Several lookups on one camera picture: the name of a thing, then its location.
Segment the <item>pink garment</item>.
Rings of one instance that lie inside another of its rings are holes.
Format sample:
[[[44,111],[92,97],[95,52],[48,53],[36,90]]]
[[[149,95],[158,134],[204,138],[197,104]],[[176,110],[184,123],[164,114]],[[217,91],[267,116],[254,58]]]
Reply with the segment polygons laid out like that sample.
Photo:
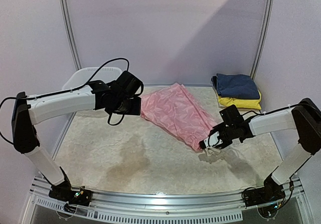
[[[143,95],[140,115],[194,151],[201,149],[199,142],[217,124],[187,88],[178,83]]]

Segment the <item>navy blue tank top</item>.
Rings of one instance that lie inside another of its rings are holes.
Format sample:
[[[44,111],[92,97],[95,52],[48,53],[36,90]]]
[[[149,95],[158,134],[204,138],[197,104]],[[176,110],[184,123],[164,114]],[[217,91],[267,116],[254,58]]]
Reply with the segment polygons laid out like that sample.
[[[260,94],[250,76],[244,74],[225,75],[217,73],[211,82],[220,97],[257,100]]]

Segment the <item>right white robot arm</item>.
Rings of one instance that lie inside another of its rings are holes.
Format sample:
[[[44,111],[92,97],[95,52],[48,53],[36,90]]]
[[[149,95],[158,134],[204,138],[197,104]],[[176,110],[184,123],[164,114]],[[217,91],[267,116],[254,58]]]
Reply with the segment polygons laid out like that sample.
[[[239,112],[235,105],[220,111],[222,122],[213,126],[208,137],[200,143],[200,147],[222,157],[221,151],[229,147],[235,139],[244,140],[265,134],[279,134],[284,131],[296,131],[298,141],[282,162],[264,180],[259,197],[270,202],[279,193],[279,188],[295,173],[301,177],[305,173],[301,168],[320,152],[320,110],[310,98],[299,103],[279,108],[268,113],[248,111],[248,118]]]

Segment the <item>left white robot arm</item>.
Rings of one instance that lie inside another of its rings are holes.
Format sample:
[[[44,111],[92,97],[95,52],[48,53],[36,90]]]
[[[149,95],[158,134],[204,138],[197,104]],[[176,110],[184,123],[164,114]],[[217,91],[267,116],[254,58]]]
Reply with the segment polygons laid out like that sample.
[[[46,120],[84,110],[103,109],[109,117],[113,114],[140,115],[143,82],[129,71],[122,72],[116,80],[105,83],[90,77],[82,85],[66,90],[27,96],[20,92],[12,114],[12,140],[3,140],[29,158],[46,180],[55,186],[55,193],[70,201],[75,193],[66,181],[63,170],[41,147],[35,125]]]

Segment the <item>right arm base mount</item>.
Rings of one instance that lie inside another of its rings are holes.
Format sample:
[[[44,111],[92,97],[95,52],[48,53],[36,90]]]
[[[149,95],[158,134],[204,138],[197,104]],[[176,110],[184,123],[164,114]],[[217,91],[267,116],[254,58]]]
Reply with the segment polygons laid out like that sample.
[[[280,204],[277,204],[275,209],[280,209],[285,206],[291,199],[294,191],[294,183],[290,178],[289,182],[290,196],[286,199],[286,194],[283,188],[283,184],[278,184],[272,179],[270,174],[263,182],[263,187],[255,188],[248,187],[241,193],[246,207],[260,205],[264,203],[270,203],[277,200],[282,200]]]

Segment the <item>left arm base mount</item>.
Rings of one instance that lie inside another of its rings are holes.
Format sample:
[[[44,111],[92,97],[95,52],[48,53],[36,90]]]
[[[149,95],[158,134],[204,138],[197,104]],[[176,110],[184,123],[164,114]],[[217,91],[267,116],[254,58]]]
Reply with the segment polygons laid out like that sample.
[[[69,178],[62,167],[60,167],[60,169],[63,173],[64,181],[61,184],[53,185],[49,182],[49,180],[47,180],[47,182],[51,184],[49,197],[68,202],[68,204],[89,206],[92,200],[93,192],[89,189],[86,189],[85,186],[80,186],[79,190],[72,190],[72,185]]]

